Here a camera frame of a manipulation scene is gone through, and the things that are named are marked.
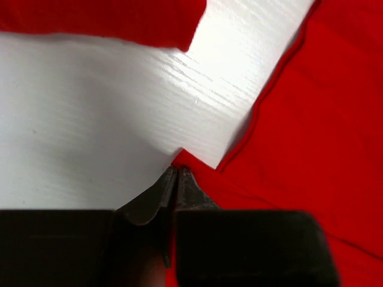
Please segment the red t-shirt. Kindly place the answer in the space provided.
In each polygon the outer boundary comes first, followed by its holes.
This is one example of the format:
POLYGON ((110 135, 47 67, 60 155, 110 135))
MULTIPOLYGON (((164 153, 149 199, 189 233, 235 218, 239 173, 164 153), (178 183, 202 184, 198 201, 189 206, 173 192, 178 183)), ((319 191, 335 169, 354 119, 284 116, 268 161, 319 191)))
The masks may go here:
POLYGON ((118 38, 186 52, 206 1, 1 1, 1 30, 118 38))
POLYGON ((217 168, 182 150, 226 208, 301 209, 342 286, 382 285, 382 2, 315 1, 217 168))

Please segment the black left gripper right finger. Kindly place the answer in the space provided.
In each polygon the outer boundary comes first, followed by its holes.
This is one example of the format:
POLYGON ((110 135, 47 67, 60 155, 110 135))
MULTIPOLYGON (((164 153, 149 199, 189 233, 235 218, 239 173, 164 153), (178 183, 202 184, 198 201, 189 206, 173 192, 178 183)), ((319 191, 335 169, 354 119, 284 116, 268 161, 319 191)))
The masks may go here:
POLYGON ((339 286, 325 235, 299 210, 225 210, 179 171, 175 272, 180 286, 339 286))

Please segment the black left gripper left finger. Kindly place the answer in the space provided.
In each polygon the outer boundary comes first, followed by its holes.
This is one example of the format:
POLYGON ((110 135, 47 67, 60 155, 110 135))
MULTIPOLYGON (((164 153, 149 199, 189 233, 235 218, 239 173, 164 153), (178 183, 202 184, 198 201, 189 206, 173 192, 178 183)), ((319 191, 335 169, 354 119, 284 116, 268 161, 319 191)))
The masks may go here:
POLYGON ((177 170, 118 209, 1 210, 2 286, 136 286, 171 266, 177 170))

